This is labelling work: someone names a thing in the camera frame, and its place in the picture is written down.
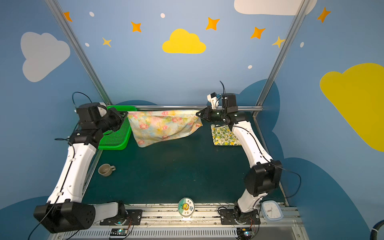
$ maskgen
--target green tray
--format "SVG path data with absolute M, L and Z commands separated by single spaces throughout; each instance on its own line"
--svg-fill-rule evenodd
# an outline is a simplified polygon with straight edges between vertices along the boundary
M 137 111 L 137 109 L 133 106 L 125 106 L 125 105 L 114 105 L 114 106 L 108 106 L 109 108 L 116 108 L 119 112 L 124 111 Z M 123 124 L 121 125 L 120 129 L 116 132 L 110 131 L 105 132 L 104 134 L 109 134 L 104 136 L 100 140 L 99 149 L 100 150 L 123 150 L 126 148 L 129 140 L 129 136 L 131 135 L 132 129 L 129 125 L 128 118 L 125 118 Z

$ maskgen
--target dark green table surface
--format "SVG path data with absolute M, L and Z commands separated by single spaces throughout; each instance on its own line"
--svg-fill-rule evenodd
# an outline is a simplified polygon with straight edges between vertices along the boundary
M 116 166 L 109 177 L 97 172 L 104 163 Z M 243 178 L 248 171 L 243 148 L 215 146 L 210 123 L 205 121 L 188 137 L 144 148 L 131 134 L 124 150 L 103 151 L 83 203 L 178 203 L 183 197 L 196 203 L 235 202 L 245 190 Z M 266 200 L 284 202 L 284 197 L 276 189 Z

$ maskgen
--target black tube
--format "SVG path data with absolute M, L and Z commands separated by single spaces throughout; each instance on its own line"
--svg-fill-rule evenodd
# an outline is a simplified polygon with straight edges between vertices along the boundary
M 373 226 L 373 229 L 371 230 L 371 237 L 370 237 L 370 240 L 376 240 L 377 238 L 377 233 L 378 233 L 378 230 L 380 229 L 381 226 L 384 225 L 384 220 L 381 220 L 379 221 L 378 223 L 376 223 L 374 226 Z

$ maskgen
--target floral cloth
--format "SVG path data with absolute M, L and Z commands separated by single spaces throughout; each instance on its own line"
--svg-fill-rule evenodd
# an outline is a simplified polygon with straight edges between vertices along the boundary
M 215 127 L 211 125 L 212 139 L 217 146 L 241 146 L 237 137 L 229 130 L 227 125 Z
M 139 147 L 191 135 L 203 124 L 196 110 L 129 112 L 128 119 Z

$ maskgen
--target mug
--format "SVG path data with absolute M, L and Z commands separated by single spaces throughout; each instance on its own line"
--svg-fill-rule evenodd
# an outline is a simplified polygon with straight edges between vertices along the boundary
M 99 167 L 98 172 L 100 175 L 104 177 L 108 177 L 115 170 L 116 170 L 115 166 L 111 166 L 108 163 L 105 163 Z

